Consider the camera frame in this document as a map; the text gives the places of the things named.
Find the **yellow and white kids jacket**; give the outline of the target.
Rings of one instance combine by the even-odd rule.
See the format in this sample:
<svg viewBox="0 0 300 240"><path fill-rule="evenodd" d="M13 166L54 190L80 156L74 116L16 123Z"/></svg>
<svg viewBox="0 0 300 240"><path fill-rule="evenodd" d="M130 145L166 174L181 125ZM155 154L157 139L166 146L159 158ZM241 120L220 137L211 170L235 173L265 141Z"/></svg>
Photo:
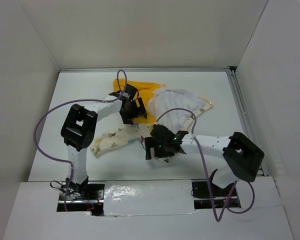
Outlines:
<svg viewBox="0 0 300 240"><path fill-rule="evenodd" d="M169 88L164 84L128 81L137 88L147 117L137 117L132 125L122 124L95 138L90 151L96 158L134 142L145 148L145 138L150 136L156 121L173 133L187 131L196 118L213 107L207 99L185 89Z"/></svg>

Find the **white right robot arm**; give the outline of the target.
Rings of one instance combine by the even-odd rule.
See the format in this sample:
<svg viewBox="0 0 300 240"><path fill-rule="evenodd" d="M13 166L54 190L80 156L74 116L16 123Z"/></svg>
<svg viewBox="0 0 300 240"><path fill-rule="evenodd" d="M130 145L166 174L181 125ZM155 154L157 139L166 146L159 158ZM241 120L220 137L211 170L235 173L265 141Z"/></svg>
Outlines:
<svg viewBox="0 0 300 240"><path fill-rule="evenodd" d="M209 177L208 190L220 196L237 181L255 181L265 153L241 132L231 136L195 135L186 130L173 133L167 127L155 124L150 136L144 139L145 159L166 159L176 154L203 154L219 158L226 165Z"/></svg>

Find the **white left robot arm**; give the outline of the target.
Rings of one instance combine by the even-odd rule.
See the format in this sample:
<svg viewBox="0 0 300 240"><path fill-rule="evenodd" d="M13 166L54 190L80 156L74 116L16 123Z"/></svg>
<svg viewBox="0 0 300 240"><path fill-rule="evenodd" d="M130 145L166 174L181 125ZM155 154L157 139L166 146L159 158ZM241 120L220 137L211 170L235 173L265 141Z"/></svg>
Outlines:
<svg viewBox="0 0 300 240"><path fill-rule="evenodd" d="M123 89L110 93L104 101L87 106L73 104L61 128L70 162L66 185L78 200L89 193L87 150L94 140L97 123L109 115L119 113L124 125L134 126L134 119L147 117L143 100L136 87L127 84Z"/></svg>

